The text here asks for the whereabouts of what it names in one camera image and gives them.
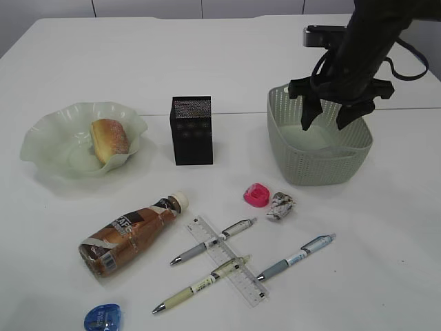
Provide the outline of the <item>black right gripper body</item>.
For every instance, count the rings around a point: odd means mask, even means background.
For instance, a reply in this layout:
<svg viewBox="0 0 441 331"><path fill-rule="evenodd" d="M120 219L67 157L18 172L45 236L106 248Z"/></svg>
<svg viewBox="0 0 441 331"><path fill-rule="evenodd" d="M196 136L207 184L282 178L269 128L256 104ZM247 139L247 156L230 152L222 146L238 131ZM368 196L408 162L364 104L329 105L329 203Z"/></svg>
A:
<svg viewBox="0 0 441 331"><path fill-rule="evenodd" d="M312 77L293 79L289 82L288 93L290 99L299 96L310 101L332 101L345 106L373 101L375 98L390 99L394 87L390 81L372 79L365 86L355 83L324 82L314 85Z"/></svg>

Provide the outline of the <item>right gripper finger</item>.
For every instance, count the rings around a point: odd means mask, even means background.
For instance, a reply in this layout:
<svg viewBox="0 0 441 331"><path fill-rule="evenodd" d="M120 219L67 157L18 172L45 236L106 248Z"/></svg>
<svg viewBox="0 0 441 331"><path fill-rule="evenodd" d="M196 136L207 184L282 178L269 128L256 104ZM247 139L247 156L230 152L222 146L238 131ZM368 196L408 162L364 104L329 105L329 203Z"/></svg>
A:
<svg viewBox="0 0 441 331"><path fill-rule="evenodd" d="M342 130L356 119L371 114L374 110L375 103L373 100L362 101L353 105L342 105L336 119L337 127Z"/></svg>
<svg viewBox="0 0 441 331"><path fill-rule="evenodd" d="M322 113L322 105L319 98L311 96L302 97L301 125L304 131L308 131L315 118Z"/></svg>

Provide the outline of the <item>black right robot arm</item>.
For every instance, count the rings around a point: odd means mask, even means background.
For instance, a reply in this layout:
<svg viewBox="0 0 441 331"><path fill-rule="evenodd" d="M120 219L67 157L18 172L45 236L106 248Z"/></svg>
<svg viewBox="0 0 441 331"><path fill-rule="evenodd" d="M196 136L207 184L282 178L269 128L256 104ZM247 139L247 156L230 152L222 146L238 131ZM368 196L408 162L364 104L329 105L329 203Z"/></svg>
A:
<svg viewBox="0 0 441 331"><path fill-rule="evenodd" d="M302 98L301 126L308 130L322 114L323 100L340 104L336 118L339 130L375 109L374 99L389 99L390 81L375 79L395 43L429 62L400 34L414 20L440 20L439 1L355 1L347 26L310 25L304 30L307 47L324 48L310 76L289 83L289 97Z"/></svg>

